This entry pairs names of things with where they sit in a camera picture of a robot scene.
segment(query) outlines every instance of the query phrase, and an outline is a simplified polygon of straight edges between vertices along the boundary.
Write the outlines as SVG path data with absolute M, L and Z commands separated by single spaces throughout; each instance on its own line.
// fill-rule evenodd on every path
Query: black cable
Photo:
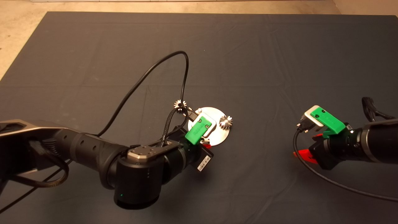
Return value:
M 72 160 L 70 159 L 66 164 L 69 165 L 72 162 Z M 61 172 L 63 169 L 59 168 L 58 170 L 56 170 L 55 172 L 53 172 L 51 175 L 49 175 L 46 179 L 44 179 L 43 181 L 48 181 L 49 179 L 53 178 L 55 175 L 57 175 L 59 172 Z M 26 198 L 28 195 L 30 195 L 31 193 L 33 193 L 35 190 L 37 190 L 38 187 L 34 187 L 32 189 L 30 189 L 28 192 L 26 192 L 25 194 L 23 194 L 22 196 L 20 196 L 19 198 L 17 198 L 16 200 L 14 200 L 13 202 L 9 203 L 8 205 L 6 205 L 4 208 L 2 208 L 0 210 L 0 214 L 2 214 L 3 212 L 5 212 L 7 209 L 11 208 L 12 206 L 14 206 L 16 203 L 20 202 L 22 199 Z
M 373 99 L 371 97 L 362 97 L 362 107 L 363 107 L 363 113 L 365 114 L 366 118 L 370 122 L 376 121 L 376 116 L 380 116 L 386 120 L 390 119 L 395 119 L 395 117 L 387 115 L 381 111 L 379 111 L 373 102 Z
M 63 182 L 65 182 L 66 179 L 68 178 L 68 174 L 69 174 L 68 164 L 65 163 L 65 161 L 63 161 L 60 157 L 54 155 L 52 152 L 45 149 L 39 141 L 29 141 L 29 145 L 40 156 L 46 158 L 54 165 L 60 167 L 64 171 L 64 175 L 56 180 L 49 181 L 49 182 L 36 181 L 36 180 L 32 180 L 32 179 L 29 179 L 26 177 L 21 177 L 18 175 L 10 177 L 10 180 L 21 183 L 21 184 L 29 185 L 32 187 L 55 187 L 55 186 L 58 186 L 58 185 L 62 184 Z
M 185 113 L 184 121 L 182 122 L 181 125 L 178 125 L 174 130 L 169 132 L 169 128 L 170 128 L 170 124 L 173 119 L 173 116 L 179 109 L 183 110 L 183 113 Z M 164 125 L 161 146 L 163 146 L 164 143 L 166 142 L 166 137 L 170 136 L 171 134 L 173 134 L 173 133 L 179 131 L 181 128 L 183 128 L 184 125 L 187 123 L 187 121 L 188 121 L 188 110 L 186 108 L 180 107 L 180 108 L 174 108 L 173 110 L 171 110 L 169 116 L 166 119 L 166 124 Z
M 173 52 L 167 56 L 165 56 L 164 58 L 160 59 L 159 61 L 157 61 L 154 65 L 152 65 L 143 75 L 142 77 L 137 81 L 137 83 L 130 89 L 130 91 L 126 94 L 126 96 L 122 99 L 122 101 L 120 102 L 119 106 L 117 107 L 116 111 L 113 113 L 111 119 L 108 121 L 108 123 L 106 124 L 106 126 L 103 128 L 102 131 L 100 131 L 98 134 L 96 134 L 96 136 L 100 137 L 101 135 L 103 135 L 108 129 L 109 127 L 112 125 L 112 123 L 115 121 L 117 115 L 119 114 L 120 110 L 123 108 L 124 104 L 127 102 L 127 100 L 129 99 L 129 97 L 134 93 L 134 91 L 141 85 L 141 83 L 145 80 L 145 78 L 158 66 L 160 65 L 162 62 L 166 61 L 167 59 L 174 57 L 176 55 L 184 55 L 185 57 L 185 73 L 184 73 L 184 79 L 182 81 L 182 87 L 181 87 L 181 102 L 184 102 L 184 90 L 185 90 L 185 83 L 187 81 L 187 76 L 188 76 L 188 69 L 189 69 L 189 58 L 186 52 L 184 51 L 176 51 Z
M 351 191 L 351 192 L 354 192 L 354 193 L 357 193 L 357 194 L 360 194 L 360 195 L 365 195 L 365 196 L 368 196 L 368 197 L 377 198 L 377 199 L 382 199 L 382 200 L 388 200 L 388 201 L 398 202 L 398 198 L 389 197 L 389 196 L 383 196 L 383 195 L 376 195 L 376 194 L 373 194 L 373 193 L 369 193 L 369 192 L 357 190 L 357 189 L 355 189 L 355 188 L 351 188 L 351 187 L 345 186 L 345 185 L 343 185 L 343 184 L 341 184 L 341 183 L 338 183 L 338 182 L 336 182 L 336 181 L 333 181 L 333 180 L 331 180 L 331 179 L 325 177 L 324 175 L 318 173 L 317 171 L 315 171 L 312 167 L 310 167 L 310 166 L 305 162 L 305 160 L 304 160 L 304 159 L 301 157 L 301 155 L 299 154 L 299 150 L 297 149 L 297 137 L 298 137 L 298 135 L 299 135 L 300 133 L 301 133 L 301 131 L 300 131 L 300 130 L 297 130 L 296 133 L 295 133 L 295 135 L 294 135 L 294 137 L 293 137 L 293 148 L 294 148 L 295 153 L 296 153 L 298 159 L 300 160 L 300 162 L 301 162 L 305 167 L 307 167 L 307 169 L 309 169 L 311 172 L 313 172 L 315 175 L 317 175 L 318 177 L 324 179 L 325 181 L 327 181 L 327 182 L 329 182 L 329 183 L 331 183 L 331 184 L 333 184 L 333 185 L 335 185 L 335 186 L 338 186 L 338 187 L 340 187 L 340 188 L 343 188 L 343 189 L 345 189 L 345 190 L 349 190 L 349 191 Z

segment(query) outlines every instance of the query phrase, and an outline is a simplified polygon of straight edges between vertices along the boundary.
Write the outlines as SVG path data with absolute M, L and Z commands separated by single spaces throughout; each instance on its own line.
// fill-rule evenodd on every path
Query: dark fabric sheet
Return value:
M 291 145 L 295 124 L 314 104 L 356 128 L 366 122 L 362 96 L 397 116 L 397 40 L 395 16 L 49 12 L 0 82 L 0 120 L 98 132 L 152 63 L 185 50 L 185 99 L 221 109 L 234 127 L 202 174 L 188 167 L 148 209 L 117 207 L 98 174 L 73 163 L 66 183 L 37 190 L 0 223 L 397 223 L 398 204 L 327 184 L 292 156 Z M 159 66 L 104 138 L 158 139 L 183 70 L 182 56 Z M 299 138 L 300 148 L 310 143 L 310 134 Z M 398 196 L 397 165 L 343 162 L 322 173 Z M 0 205 L 27 189 L 9 183 Z

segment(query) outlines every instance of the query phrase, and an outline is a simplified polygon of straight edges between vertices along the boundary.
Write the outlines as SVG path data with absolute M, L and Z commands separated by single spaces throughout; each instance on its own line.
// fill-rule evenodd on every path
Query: red part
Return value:
M 301 158 L 303 158 L 303 160 L 309 163 L 318 164 L 318 162 L 316 161 L 316 159 L 314 159 L 314 157 L 312 156 L 311 152 L 308 149 L 299 150 L 298 153 L 300 154 Z
M 205 146 L 206 149 L 210 149 L 211 148 L 211 145 L 209 145 L 209 144 L 203 144 L 203 146 Z
M 323 134 L 322 133 L 312 136 L 312 140 L 314 140 L 314 141 L 317 141 L 320 138 L 323 139 Z

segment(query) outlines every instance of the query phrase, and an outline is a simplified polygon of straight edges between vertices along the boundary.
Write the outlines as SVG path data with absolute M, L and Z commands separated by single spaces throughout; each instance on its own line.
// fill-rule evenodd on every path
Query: silver metal bracket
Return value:
M 127 152 L 127 159 L 138 162 L 145 163 L 151 159 L 156 158 L 166 152 L 181 147 L 181 144 L 177 141 L 167 140 L 164 146 L 159 146 L 161 140 L 158 140 L 152 144 L 145 146 L 138 146 L 136 148 L 130 149 Z

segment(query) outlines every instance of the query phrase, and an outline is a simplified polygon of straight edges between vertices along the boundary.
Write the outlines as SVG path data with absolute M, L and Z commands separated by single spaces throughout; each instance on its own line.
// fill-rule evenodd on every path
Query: green 3d-printed part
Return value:
M 324 138 L 329 138 L 330 135 L 338 134 L 345 128 L 345 124 L 343 122 L 335 118 L 322 107 L 318 107 L 312 111 L 311 116 L 327 127 L 323 132 Z
M 208 121 L 205 117 L 201 117 L 198 122 L 187 132 L 185 138 L 188 139 L 189 142 L 196 145 L 200 138 L 206 133 L 207 129 L 211 126 L 211 122 Z

